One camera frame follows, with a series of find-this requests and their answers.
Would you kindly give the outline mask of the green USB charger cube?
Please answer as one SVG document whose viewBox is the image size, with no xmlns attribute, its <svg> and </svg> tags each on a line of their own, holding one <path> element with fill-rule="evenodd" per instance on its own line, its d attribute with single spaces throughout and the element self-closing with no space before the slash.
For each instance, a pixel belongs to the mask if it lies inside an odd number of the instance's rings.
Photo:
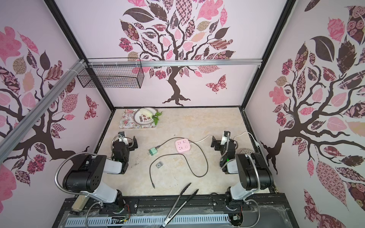
<svg viewBox="0 0 365 228">
<path fill-rule="evenodd" d="M 153 148 L 149 149 L 149 153 L 151 156 L 154 156 L 158 153 L 158 149 L 156 147 L 153 147 Z"/>
</svg>

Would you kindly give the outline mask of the pink power strip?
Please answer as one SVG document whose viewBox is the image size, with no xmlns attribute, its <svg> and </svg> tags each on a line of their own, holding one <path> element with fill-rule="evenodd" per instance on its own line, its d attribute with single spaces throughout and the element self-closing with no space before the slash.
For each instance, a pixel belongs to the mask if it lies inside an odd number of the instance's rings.
<svg viewBox="0 0 365 228">
<path fill-rule="evenodd" d="M 175 147 L 179 154 L 190 152 L 191 143 L 188 139 L 182 138 L 175 141 Z"/>
</svg>

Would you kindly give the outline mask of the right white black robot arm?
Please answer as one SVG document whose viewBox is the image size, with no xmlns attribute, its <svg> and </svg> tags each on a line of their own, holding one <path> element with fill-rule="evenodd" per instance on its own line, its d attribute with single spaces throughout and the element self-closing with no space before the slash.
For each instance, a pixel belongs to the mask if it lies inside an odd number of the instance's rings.
<svg viewBox="0 0 365 228">
<path fill-rule="evenodd" d="M 237 153 L 238 143 L 228 136 L 221 140 L 213 137 L 211 147 L 221 153 L 219 168 L 225 174 L 239 176 L 239 182 L 229 187 L 224 195 L 210 195 L 214 211 L 236 211 L 239 201 L 273 186 L 273 175 L 260 153 L 248 148 Z"/>
</svg>

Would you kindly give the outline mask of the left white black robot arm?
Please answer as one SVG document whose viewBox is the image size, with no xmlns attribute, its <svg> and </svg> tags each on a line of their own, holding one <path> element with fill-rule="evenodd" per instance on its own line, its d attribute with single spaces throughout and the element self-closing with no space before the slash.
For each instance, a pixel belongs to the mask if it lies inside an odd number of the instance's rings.
<svg viewBox="0 0 365 228">
<path fill-rule="evenodd" d="M 112 156 L 88 152 L 68 157 L 56 170 L 54 182 L 59 190 L 68 194 L 90 197 L 109 207 L 114 214 L 127 208 L 120 190 L 102 181 L 103 174 L 125 174 L 130 152 L 138 148 L 135 137 L 116 135 L 111 142 Z"/>
</svg>

